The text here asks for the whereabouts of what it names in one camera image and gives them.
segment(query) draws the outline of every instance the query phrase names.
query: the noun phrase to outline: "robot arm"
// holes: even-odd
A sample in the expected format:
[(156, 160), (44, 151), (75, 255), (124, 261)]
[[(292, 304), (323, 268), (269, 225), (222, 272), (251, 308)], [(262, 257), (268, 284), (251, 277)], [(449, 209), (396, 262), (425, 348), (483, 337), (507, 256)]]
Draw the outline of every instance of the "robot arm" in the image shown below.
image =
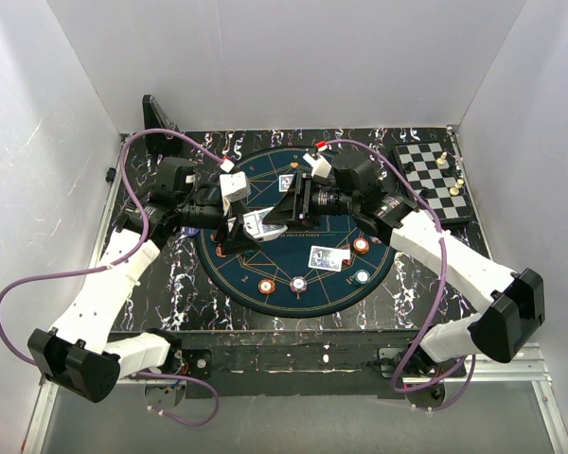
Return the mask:
[(325, 166), (316, 152), (307, 161), (315, 163), (314, 171), (297, 172), (289, 192), (264, 222), (311, 229), (321, 215), (349, 215), (363, 232), (436, 273), (441, 268), (439, 239), (444, 238), (447, 280), (477, 313), (432, 327), (416, 351), (420, 360), (415, 363), (429, 368), (474, 353), (509, 362), (544, 322), (543, 285), (537, 273), (526, 269), (519, 274), (475, 252), (450, 232), (438, 233), (429, 215), (392, 190), (395, 182), (380, 177), (378, 166), (363, 153), (337, 154), (331, 163), (334, 181), (320, 173)]
[[(181, 226), (217, 230), (218, 241), (231, 253), (258, 249), (259, 241), (277, 237), (273, 230), (267, 237), (260, 229), (246, 228), (246, 220), (257, 213), (249, 213), (240, 201), (247, 195), (248, 180), (241, 172), (231, 177), (221, 175), (221, 201), (190, 201), (195, 165), (180, 158), (161, 162), (156, 184), (143, 196), (150, 222), (148, 240), (124, 263), (87, 276), (72, 305), (48, 332), (36, 329), (30, 336), (27, 346), (48, 380), (99, 402), (123, 376), (147, 368), (165, 373), (178, 370), (181, 342), (167, 333), (150, 330), (118, 342), (107, 343), (107, 339), (139, 278)], [(285, 230), (281, 226), (277, 232)], [(133, 205), (125, 207), (98, 264), (109, 266), (132, 249), (141, 231), (140, 213)]]
[[(389, 244), (439, 272), (440, 234), (426, 212), (412, 212), (392, 230)], [(521, 274), (499, 265), (444, 232), (448, 282), (477, 313), (432, 327), (420, 348), (434, 363), (483, 353), (510, 362), (544, 322), (542, 278), (531, 269)]]

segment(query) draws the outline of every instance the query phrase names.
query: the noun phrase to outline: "white poker chip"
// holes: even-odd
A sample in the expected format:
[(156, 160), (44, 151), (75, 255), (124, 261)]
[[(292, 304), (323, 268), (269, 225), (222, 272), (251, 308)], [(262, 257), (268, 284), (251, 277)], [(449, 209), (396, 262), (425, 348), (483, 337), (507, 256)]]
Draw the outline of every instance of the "white poker chip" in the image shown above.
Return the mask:
[(300, 276), (294, 277), (291, 281), (291, 290), (294, 293), (301, 293), (307, 290), (307, 281), (305, 280), (305, 278)]

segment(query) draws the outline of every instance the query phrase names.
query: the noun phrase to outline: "marble surface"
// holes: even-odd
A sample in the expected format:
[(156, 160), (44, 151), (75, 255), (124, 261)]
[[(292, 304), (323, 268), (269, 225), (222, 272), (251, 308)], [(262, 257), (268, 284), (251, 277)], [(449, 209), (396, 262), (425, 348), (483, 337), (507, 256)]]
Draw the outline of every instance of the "marble surface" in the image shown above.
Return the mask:
[[(191, 138), (220, 156), (241, 156), (276, 146), (306, 146), (320, 140), (352, 138), (381, 152), (396, 144), (443, 141), (452, 152), (445, 129), (361, 129), (290, 131), (191, 132)], [(205, 181), (217, 174), (214, 162), (187, 144), (182, 157), (199, 163)], [(151, 183), (157, 161), (146, 153), (143, 139), (133, 145), (127, 165), (134, 187)], [(112, 225), (128, 200), (118, 188)], [(482, 231), (474, 219), (453, 235), (474, 250), (487, 255)], [(214, 286), (194, 250), (193, 241), (178, 235), (141, 278), (141, 285), (124, 305), (114, 331), (141, 331), (151, 327), (167, 330), (366, 330), (418, 328), (431, 307), (437, 288), (436, 276), (413, 258), (397, 253), (394, 265), (379, 287), (367, 298), (341, 312), (311, 319), (284, 319), (260, 314), (240, 306)], [(452, 287), (447, 286), (435, 323), (466, 317), (472, 309)]]

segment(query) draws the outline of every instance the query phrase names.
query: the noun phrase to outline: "checkered board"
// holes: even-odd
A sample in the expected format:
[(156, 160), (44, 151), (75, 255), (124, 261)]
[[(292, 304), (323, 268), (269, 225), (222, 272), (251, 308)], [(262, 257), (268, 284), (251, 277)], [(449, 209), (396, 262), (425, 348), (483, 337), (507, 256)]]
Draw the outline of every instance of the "checkered board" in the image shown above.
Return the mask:
[(471, 221), (472, 209), (465, 185), (458, 196), (451, 196), (450, 188), (456, 180), (465, 180), (450, 154), (446, 163), (439, 165), (442, 154), (439, 143), (401, 145), (394, 147), (393, 157), (399, 169), (417, 192), (427, 189), (423, 197), (435, 210), (442, 225), (460, 225)]

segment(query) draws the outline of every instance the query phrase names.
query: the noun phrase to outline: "playing card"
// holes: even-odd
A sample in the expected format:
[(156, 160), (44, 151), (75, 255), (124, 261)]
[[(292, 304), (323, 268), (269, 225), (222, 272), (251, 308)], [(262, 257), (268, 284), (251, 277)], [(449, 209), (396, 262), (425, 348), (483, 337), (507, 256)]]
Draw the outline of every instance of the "playing card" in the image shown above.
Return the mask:
[(280, 175), (277, 178), (279, 179), (280, 192), (288, 192), (289, 187), (293, 183), (294, 175)]
[[(263, 210), (251, 211), (244, 215), (244, 230), (253, 238), (259, 241), (270, 241), (278, 238), (288, 230), (286, 225), (267, 225), (263, 224), (263, 218), (267, 216), (272, 208), (265, 208)], [(235, 218), (227, 220), (229, 230), (234, 227)]]
[(310, 268), (327, 271), (340, 271), (344, 258), (344, 252), (340, 249), (311, 246)]

